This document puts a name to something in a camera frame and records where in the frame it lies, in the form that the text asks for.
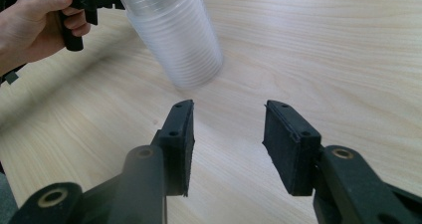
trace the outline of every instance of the stack of plastic cups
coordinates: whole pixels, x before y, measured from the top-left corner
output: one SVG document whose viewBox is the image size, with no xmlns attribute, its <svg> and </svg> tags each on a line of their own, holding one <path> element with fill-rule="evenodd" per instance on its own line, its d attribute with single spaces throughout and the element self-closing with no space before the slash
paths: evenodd
<svg viewBox="0 0 422 224">
<path fill-rule="evenodd" d="M 202 0 L 121 0 L 127 17 L 174 86 L 211 81 L 223 56 Z"/>
</svg>

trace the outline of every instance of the wood grain surface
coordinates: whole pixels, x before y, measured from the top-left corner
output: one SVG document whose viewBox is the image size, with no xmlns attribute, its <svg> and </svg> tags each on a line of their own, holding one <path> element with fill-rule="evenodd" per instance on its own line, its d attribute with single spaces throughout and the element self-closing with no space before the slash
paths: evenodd
<svg viewBox="0 0 422 224">
<path fill-rule="evenodd" d="M 360 152 L 422 195 L 422 0 L 204 0 L 224 53 L 206 86 L 176 90 L 128 23 L 100 10 L 85 49 L 30 64 L 0 89 L 0 160 L 19 205 L 54 182 L 88 190 L 195 102 L 188 198 L 169 223 L 317 223 L 264 146 L 266 100 L 293 106 L 322 144 Z"/>
</svg>

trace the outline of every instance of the black handle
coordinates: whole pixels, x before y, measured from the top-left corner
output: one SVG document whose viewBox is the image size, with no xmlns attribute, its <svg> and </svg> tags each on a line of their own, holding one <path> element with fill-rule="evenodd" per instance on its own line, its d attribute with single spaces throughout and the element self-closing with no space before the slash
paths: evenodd
<svg viewBox="0 0 422 224">
<path fill-rule="evenodd" d="M 65 46 L 69 51 L 72 52 L 78 52 L 81 51 L 84 48 L 84 42 L 82 40 L 82 37 L 75 37 L 72 34 L 72 30 L 65 27 L 65 19 L 68 16 L 66 16 L 63 13 L 60 13 L 60 20 L 62 22 L 63 27 L 63 40 L 65 41 Z"/>
</svg>

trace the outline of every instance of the black handheld tool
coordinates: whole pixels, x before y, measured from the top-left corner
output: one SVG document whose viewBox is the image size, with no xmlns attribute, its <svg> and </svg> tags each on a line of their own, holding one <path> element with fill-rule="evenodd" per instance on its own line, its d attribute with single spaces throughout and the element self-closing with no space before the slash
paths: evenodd
<svg viewBox="0 0 422 224">
<path fill-rule="evenodd" d="M 97 25 L 99 23 L 97 9 L 112 8 L 112 5 L 114 5 L 115 9 L 124 9 L 120 0 L 73 0 L 71 7 L 76 9 L 84 9 L 87 22 L 93 25 Z M 61 13 L 60 19 L 62 21 L 62 25 L 66 18 L 67 16 Z M 84 48 L 82 37 L 74 36 L 72 31 L 66 28 L 64 25 L 63 39 L 65 40 L 66 48 L 69 51 L 77 52 Z"/>
</svg>

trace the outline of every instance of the screw hole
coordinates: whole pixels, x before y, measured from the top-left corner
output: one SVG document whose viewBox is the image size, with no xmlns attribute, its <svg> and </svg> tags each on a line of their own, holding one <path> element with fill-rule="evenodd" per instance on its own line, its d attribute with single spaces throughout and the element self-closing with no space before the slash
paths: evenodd
<svg viewBox="0 0 422 224">
<path fill-rule="evenodd" d="M 137 153 L 137 157 L 139 158 L 147 158 L 152 156 L 153 151 L 151 149 L 143 149 Z"/>
<path fill-rule="evenodd" d="M 378 214 L 378 220 L 382 224 L 400 224 L 400 222 L 395 217 L 384 213 Z"/>
<path fill-rule="evenodd" d="M 332 153 L 339 157 L 339 158 L 343 158 L 343 159 L 352 159 L 353 158 L 353 153 L 345 150 L 345 149 L 341 149 L 341 148 L 336 148 L 332 151 Z"/>
<path fill-rule="evenodd" d="M 55 188 L 46 192 L 43 196 L 38 199 L 38 206 L 42 208 L 52 207 L 56 204 L 65 200 L 68 196 L 68 189 L 66 188 Z"/>
</svg>

